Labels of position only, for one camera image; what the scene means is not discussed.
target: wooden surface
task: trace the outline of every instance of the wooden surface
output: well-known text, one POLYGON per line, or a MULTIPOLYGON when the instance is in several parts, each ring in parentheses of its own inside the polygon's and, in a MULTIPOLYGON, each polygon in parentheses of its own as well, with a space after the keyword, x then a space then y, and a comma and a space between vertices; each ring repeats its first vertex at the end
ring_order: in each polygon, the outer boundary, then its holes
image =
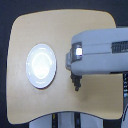
POLYGON ((115 28, 105 12, 58 10, 24 15, 13 24, 7 62, 7 116, 12 124, 62 111, 78 111, 105 119, 118 119, 123 111, 122 75, 92 75, 82 78, 78 92, 65 68, 65 55, 73 35, 88 29, 115 28), (39 43, 49 45, 57 59, 52 84, 34 88, 26 75, 29 51, 39 43))

